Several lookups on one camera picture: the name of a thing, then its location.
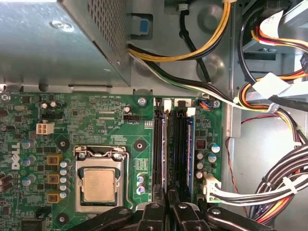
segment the cable tie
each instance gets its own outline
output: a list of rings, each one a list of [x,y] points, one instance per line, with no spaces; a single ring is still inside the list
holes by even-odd
[[[233,103],[236,103],[236,104],[238,104],[240,101],[239,101],[239,97],[235,97],[234,99],[233,99]]]
[[[275,189],[277,188],[276,185],[270,183],[265,177],[262,177],[262,181],[263,181],[267,186],[269,186],[271,189],[274,189],[274,190],[275,190]]]
[[[302,143],[294,141],[294,146],[302,146]]]
[[[189,4],[186,3],[179,4],[177,11],[189,11]]]
[[[284,177],[282,181],[283,181],[284,185],[287,186],[292,191],[293,194],[298,193],[298,191],[296,190],[296,188],[293,185],[293,182],[289,178]]]
[[[271,103],[271,104],[269,105],[269,108],[268,108],[268,110],[266,111],[266,113],[272,113],[272,114],[274,114],[274,113],[276,113],[276,112],[278,111],[278,109],[279,109],[279,104]]]

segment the white power connector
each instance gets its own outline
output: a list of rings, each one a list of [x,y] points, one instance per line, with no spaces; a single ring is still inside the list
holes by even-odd
[[[221,188],[221,182],[214,176],[205,174],[203,181],[203,194],[205,195],[208,203],[211,203],[211,201],[216,203],[217,199],[211,195],[211,193],[215,192],[215,187]]]
[[[39,123],[37,124],[38,135],[49,135],[54,133],[54,123]]]

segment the cpu socket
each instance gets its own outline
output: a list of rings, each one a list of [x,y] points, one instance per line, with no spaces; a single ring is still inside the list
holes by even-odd
[[[80,145],[74,155],[76,212],[100,214],[123,206],[125,161],[129,160],[125,147]]]

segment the green circuit board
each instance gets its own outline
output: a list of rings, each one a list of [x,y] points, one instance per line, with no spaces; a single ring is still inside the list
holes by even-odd
[[[77,145],[125,147],[130,154],[128,175],[123,173],[129,177],[125,193],[133,209],[151,201],[154,96],[143,96],[146,104],[140,106],[138,95],[21,92],[5,95],[0,99],[0,174],[12,175],[13,179],[12,187],[0,193],[1,231],[30,228],[64,231],[89,219],[87,214],[75,212]],[[215,163],[210,163],[207,155],[211,143],[221,145],[221,108],[204,110],[195,104],[198,98],[190,99],[192,106],[196,106],[195,137],[206,141],[206,147],[195,153],[204,154],[204,171],[220,179],[220,153],[216,154]],[[52,134],[38,135],[37,124],[46,122],[54,123]],[[136,142],[145,144],[142,150],[136,148]],[[48,163],[49,157],[55,155],[67,162],[65,177],[69,183],[66,183],[66,197],[50,203],[50,193],[60,192],[59,185],[48,183],[47,179],[49,174],[57,175],[61,170],[58,163]],[[144,177],[142,194],[137,193],[140,174]],[[126,199],[124,205],[130,207]],[[40,208],[50,208],[51,212],[38,222],[35,216]]]

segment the motherboard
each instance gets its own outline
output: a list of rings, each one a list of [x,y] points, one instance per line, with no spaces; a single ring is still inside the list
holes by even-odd
[[[196,203],[204,175],[220,179],[221,132],[214,99],[4,92],[0,230],[65,231],[155,184]]]

